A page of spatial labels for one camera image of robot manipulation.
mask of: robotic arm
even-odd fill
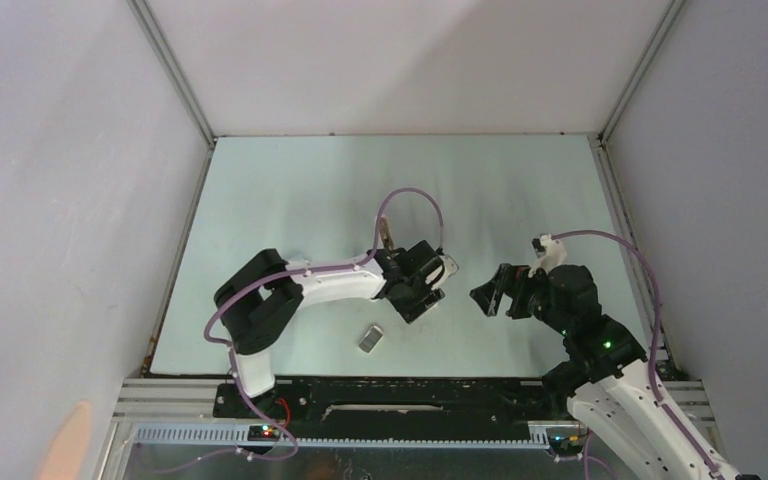
[[[570,359],[542,378],[553,407],[588,425],[641,479],[758,479],[741,475],[714,450],[657,376],[650,386],[654,360],[628,329],[602,313],[590,271],[560,265],[566,251],[548,235],[533,245],[535,265],[502,264],[470,296],[487,316],[495,316],[508,296],[508,317],[535,317],[563,336]]]
[[[275,249],[263,250],[219,288],[214,296],[217,307],[262,278],[303,272],[266,283],[221,317],[246,395],[256,397],[275,385],[269,347],[302,308],[348,298],[386,299],[412,323],[445,297],[440,286],[458,266],[442,249],[434,250],[426,241],[409,250],[393,248],[386,223],[381,237],[385,248],[367,262],[368,254],[329,264],[291,263]]]

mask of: aluminum frame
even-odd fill
[[[127,379],[105,437],[93,476],[96,480],[124,478],[128,459],[135,443],[203,445],[227,447],[258,445],[245,438],[247,427],[260,424],[257,419],[213,418],[216,388],[222,379]],[[534,383],[523,380],[523,384]],[[700,381],[664,382],[682,410],[693,419],[700,432],[712,443],[719,443],[713,411]],[[305,448],[424,448],[424,449],[482,449],[534,450],[549,446],[548,429],[577,428],[575,421],[529,422],[531,439],[519,442],[422,442],[370,441],[365,439],[307,439],[299,438]]]
[[[209,147],[209,152],[205,160],[204,168],[200,174],[198,187],[196,189],[193,202],[188,213],[187,225],[184,234],[179,243],[179,249],[176,254],[175,263],[167,284],[164,300],[158,315],[157,324],[154,330],[152,341],[149,342],[146,360],[151,358],[154,350],[156,338],[162,326],[162,319],[168,307],[169,295],[174,286],[175,276],[180,266],[180,261],[186,247],[187,237],[192,225],[195,210],[198,205],[198,199],[204,188],[207,168],[215,146],[216,138],[210,127],[198,99],[186,79],[179,62],[175,58],[174,52],[170,47],[163,30],[157,22],[151,7],[147,0],[128,0],[134,12],[134,16],[140,23],[147,40],[152,49],[157,54],[161,65],[167,72],[170,81],[178,93],[181,102],[187,109],[202,137]],[[645,77],[646,73],[654,63],[657,54],[664,44],[669,33],[674,29],[677,20],[684,10],[687,0],[672,0],[665,10],[657,28],[652,34],[646,48],[638,60],[634,71],[624,86],[621,95],[617,99],[614,107],[608,116],[601,132],[588,135],[596,170],[602,182],[606,200],[608,201],[614,227],[617,232],[626,239],[634,242],[633,228],[627,207],[623,201],[621,189],[617,181],[616,173],[611,165],[610,157],[606,148],[610,141],[616,126],[622,115],[638,90],[638,87]],[[645,273],[637,264],[636,259],[631,257],[628,252],[623,251],[623,258],[626,262],[626,268],[630,277],[633,279],[633,291],[638,310],[641,312],[641,318],[647,318],[650,323],[650,329],[644,329],[651,335],[651,325],[653,318],[649,314],[653,305],[651,286],[645,277]],[[666,345],[662,345],[656,357],[658,360],[666,360],[668,353]],[[131,454],[131,448],[134,440],[142,442],[149,441],[169,441],[169,438],[158,437],[149,438],[141,436],[149,427],[161,427],[173,429],[176,431],[191,432],[221,432],[238,430],[239,425],[254,423],[254,420],[233,420],[233,419],[214,419],[212,418],[213,400],[215,389],[220,379],[145,379],[135,378],[127,379],[123,383],[119,401],[116,404],[113,418],[111,419],[107,434],[105,436],[102,452],[99,456],[93,478],[98,480],[118,480],[125,476],[127,461]],[[710,437],[715,448],[722,451],[722,442],[720,441],[713,411],[708,403],[707,396],[701,381],[689,382],[664,382],[670,393],[681,406],[682,410],[693,420],[696,427],[703,434]],[[510,444],[440,444],[434,445],[434,448],[471,446],[472,448],[545,448],[548,442],[545,439],[545,431],[552,427],[573,427],[576,422],[534,422],[532,442],[522,445]],[[311,440],[305,443],[307,439],[300,439],[306,446],[367,446],[377,448],[393,448],[416,446],[425,448],[428,445],[407,445],[401,442],[363,442],[360,440],[331,439],[331,440]],[[204,445],[205,440],[197,435],[187,436],[186,438],[174,438],[172,441],[176,444],[194,444]]]

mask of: white wall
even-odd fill
[[[153,0],[220,135],[591,132],[669,0]]]
[[[126,2],[0,0],[0,479],[83,398],[91,473],[205,152]]]
[[[691,2],[612,154],[673,345],[768,480],[768,1]]]

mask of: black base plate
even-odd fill
[[[216,396],[214,417],[256,418],[234,384],[220,385]],[[529,421],[570,419],[550,410],[532,379],[281,377],[254,401],[284,419],[278,398],[289,405],[290,430],[304,438],[527,440]]]

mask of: white enclosure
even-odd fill
[[[355,304],[303,312],[279,373],[540,375],[557,339],[464,295],[531,261],[536,234],[614,231],[660,274],[671,354],[704,380],[726,457],[768,480],[768,2],[752,0],[0,0],[0,479],[32,478],[80,400],[79,478],[122,473],[96,459],[130,448],[108,430],[123,379],[224,374],[200,333],[228,275],[260,248],[359,253],[403,185],[443,203],[463,267],[449,304],[411,326],[363,305],[349,333]],[[397,242],[433,241],[427,212],[394,203]],[[638,267],[568,243],[606,310],[650,335]],[[347,357],[373,321],[393,322],[382,363]],[[335,338],[319,364],[299,356]],[[446,357],[473,342],[503,347]]]

